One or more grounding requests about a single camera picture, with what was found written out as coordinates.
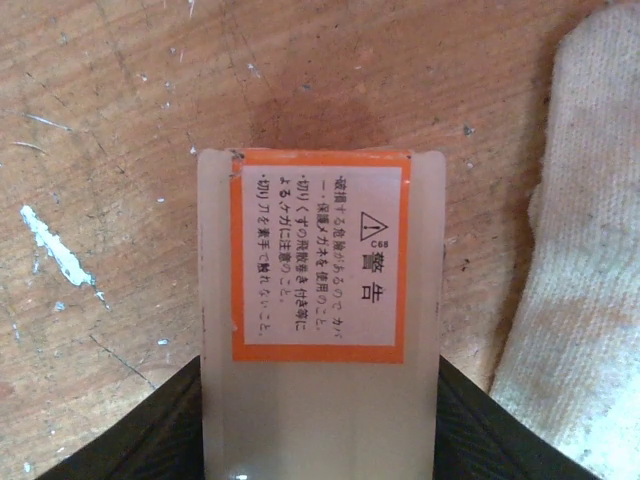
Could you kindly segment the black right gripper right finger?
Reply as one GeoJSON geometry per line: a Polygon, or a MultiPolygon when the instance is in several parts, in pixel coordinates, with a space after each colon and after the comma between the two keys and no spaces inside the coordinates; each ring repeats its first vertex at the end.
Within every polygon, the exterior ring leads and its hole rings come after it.
{"type": "Polygon", "coordinates": [[[593,479],[542,440],[448,360],[439,359],[437,479],[593,479]]]}

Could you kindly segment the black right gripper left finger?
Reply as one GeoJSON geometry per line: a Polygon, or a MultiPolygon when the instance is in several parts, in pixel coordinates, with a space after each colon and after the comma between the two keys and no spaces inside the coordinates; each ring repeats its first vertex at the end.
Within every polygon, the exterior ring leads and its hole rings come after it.
{"type": "Polygon", "coordinates": [[[203,479],[198,357],[42,479],[203,479]]]}

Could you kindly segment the white work glove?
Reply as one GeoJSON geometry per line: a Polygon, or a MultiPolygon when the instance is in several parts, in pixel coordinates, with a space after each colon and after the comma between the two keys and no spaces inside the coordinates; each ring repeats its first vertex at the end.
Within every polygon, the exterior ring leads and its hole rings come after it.
{"type": "Polygon", "coordinates": [[[603,479],[639,475],[639,6],[555,56],[535,248],[491,397],[603,479]]]}

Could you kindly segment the translucent box with warning label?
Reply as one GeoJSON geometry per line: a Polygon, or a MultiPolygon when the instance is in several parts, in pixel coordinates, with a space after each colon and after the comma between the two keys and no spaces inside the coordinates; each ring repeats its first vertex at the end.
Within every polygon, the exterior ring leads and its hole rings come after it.
{"type": "Polygon", "coordinates": [[[445,158],[199,154],[209,479],[429,479],[445,158]]]}

